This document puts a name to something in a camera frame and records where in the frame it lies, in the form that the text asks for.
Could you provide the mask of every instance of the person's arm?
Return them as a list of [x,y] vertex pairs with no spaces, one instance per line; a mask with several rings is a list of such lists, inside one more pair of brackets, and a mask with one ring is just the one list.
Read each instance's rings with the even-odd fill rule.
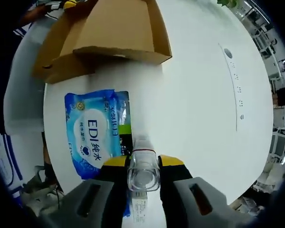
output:
[[36,8],[26,12],[26,14],[17,23],[17,27],[20,28],[32,23],[45,16],[48,12],[49,8],[46,5],[37,6]]

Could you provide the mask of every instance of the white tabletop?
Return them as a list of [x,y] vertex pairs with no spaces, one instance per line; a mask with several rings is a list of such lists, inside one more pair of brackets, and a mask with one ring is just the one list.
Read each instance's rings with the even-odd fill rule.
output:
[[147,134],[158,154],[183,160],[230,204],[258,178],[269,152],[273,105],[264,63],[244,26],[215,0],[157,2],[172,59],[107,66],[47,85],[44,129],[54,171],[65,193],[81,182],[67,143],[64,96],[127,90],[133,134]]

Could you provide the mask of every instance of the white round table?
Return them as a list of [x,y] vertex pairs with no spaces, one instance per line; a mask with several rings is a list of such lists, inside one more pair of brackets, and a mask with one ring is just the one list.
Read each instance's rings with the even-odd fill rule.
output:
[[[244,26],[216,0],[157,2],[172,59],[106,66],[46,86],[44,129],[54,171],[65,193],[81,183],[67,143],[65,95],[126,90],[133,134],[147,134],[158,155],[183,160],[230,204],[259,177],[269,152],[273,105],[264,63]],[[165,227],[159,192],[148,197],[145,224]]]

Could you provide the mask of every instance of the cardboard box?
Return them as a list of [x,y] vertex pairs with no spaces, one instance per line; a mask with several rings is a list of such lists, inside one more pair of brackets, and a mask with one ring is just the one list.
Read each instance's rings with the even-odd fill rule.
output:
[[33,75],[56,83],[117,57],[154,64],[171,58],[156,0],[89,0],[67,9],[49,31]]

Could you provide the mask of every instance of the green plant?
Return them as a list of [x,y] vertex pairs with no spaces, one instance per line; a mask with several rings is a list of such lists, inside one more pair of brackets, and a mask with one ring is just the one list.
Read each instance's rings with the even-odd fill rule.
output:
[[218,0],[218,4],[222,6],[228,6],[229,8],[236,7],[239,0]]

